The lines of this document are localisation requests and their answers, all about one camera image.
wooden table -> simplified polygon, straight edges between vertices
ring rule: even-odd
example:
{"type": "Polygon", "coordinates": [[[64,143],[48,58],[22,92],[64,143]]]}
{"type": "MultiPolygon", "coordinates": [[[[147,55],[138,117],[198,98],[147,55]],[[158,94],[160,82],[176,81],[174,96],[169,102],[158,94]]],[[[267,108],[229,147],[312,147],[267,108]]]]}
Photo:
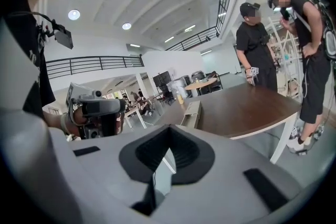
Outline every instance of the wooden table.
{"type": "Polygon", "coordinates": [[[210,89],[210,84],[214,83],[217,81],[217,78],[210,78],[208,79],[208,81],[206,82],[194,82],[194,83],[191,83],[189,84],[187,87],[185,87],[184,89],[185,90],[197,90],[197,93],[198,95],[201,95],[201,91],[200,91],[200,88],[203,88],[203,87],[206,87],[206,86],[209,86],[209,91],[211,92],[211,89],[210,89]]]}
{"type": "Polygon", "coordinates": [[[247,83],[202,96],[185,99],[183,105],[172,104],[157,121],[181,124],[188,104],[200,100],[202,112],[198,129],[231,139],[239,139],[285,123],[278,146],[271,158],[275,163],[284,150],[295,124],[300,104],[260,86],[247,83]]]}
{"type": "Polygon", "coordinates": [[[125,113],[125,118],[126,118],[126,121],[127,121],[128,126],[129,126],[130,128],[132,128],[132,124],[130,123],[130,120],[128,119],[128,117],[129,117],[130,115],[132,115],[134,112],[137,113],[138,118],[139,118],[139,120],[140,120],[142,126],[143,126],[145,129],[147,129],[147,126],[146,126],[145,122],[143,121],[142,116],[140,115],[140,112],[139,112],[139,109],[138,109],[138,108],[131,109],[129,112],[126,112],[126,113],[125,113]]]}

black cap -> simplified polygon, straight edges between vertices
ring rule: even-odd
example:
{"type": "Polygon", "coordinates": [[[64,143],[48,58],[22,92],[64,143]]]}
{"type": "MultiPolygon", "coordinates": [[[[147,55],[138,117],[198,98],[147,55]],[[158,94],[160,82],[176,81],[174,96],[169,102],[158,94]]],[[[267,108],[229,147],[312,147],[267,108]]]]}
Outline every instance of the black cap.
{"type": "Polygon", "coordinates": [[[242,3],[240,6],[240,14],[242,15],[243,18],[252,16],[255,10],[259,10],[259,7],[260,5],[257,3],[254,4],[248,2],[242,3]]]}

backpack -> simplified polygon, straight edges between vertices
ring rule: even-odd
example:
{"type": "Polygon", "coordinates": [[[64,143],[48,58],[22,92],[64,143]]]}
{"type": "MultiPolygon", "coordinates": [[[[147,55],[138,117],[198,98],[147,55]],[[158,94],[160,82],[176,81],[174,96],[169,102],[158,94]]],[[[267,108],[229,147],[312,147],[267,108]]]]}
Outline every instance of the backpack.
{"type": "MultiPolygon", "coordinates": [[[[329,60],[336,61],[336,37],[335,27],[327,12],[325,5],[320,0],[308,0],[313,4],[321,14],[324,23],[322,41],[329,60]]],[[[293,9],[296,17],[304,24],[304,26],[311,32],[309,24],[293,9]]]]}

white table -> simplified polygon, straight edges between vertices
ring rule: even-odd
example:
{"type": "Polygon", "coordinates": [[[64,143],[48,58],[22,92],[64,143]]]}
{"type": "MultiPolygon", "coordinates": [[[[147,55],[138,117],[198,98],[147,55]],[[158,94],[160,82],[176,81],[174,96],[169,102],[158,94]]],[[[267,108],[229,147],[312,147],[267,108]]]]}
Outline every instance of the white table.
{"type": "Polygon", "coordinates": [[[138,108],[131,109],[129,112],[125,113],[125,118],[126,118],[126,121],[127,121],[128,126],[129,126],[130,128],[132,128],[132,124],[130,123],[130,120],[128,119],[128,117],[129,117],[130,115],[132,115],[134,112],[137,113],[137,115],[138,115],[138,117],[139,117],[139,120],[140,120],[142,126],[143,126],[145,129],[147,129],[147,126],[146,126],[145,122],[143,121],[142,116],[141,116],[141,114],[140,114],[138,108]]]}

black shorts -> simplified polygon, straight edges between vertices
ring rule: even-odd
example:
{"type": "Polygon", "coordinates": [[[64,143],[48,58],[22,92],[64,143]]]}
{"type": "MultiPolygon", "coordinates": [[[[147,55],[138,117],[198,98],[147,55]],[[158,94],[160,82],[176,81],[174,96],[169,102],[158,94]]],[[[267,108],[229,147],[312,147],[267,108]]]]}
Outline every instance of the black shorts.
{"type": "Polygon", "coordinates": [[[304,122],[314,124],[316,116],[322,114],[325,84],[327,84],[330,71],[330,61],[324,51],[319,50],[309,58],[306,67],[307,91],[305,79],[303,78],[302,81],[303,101],[300,119],[304,122]]]}

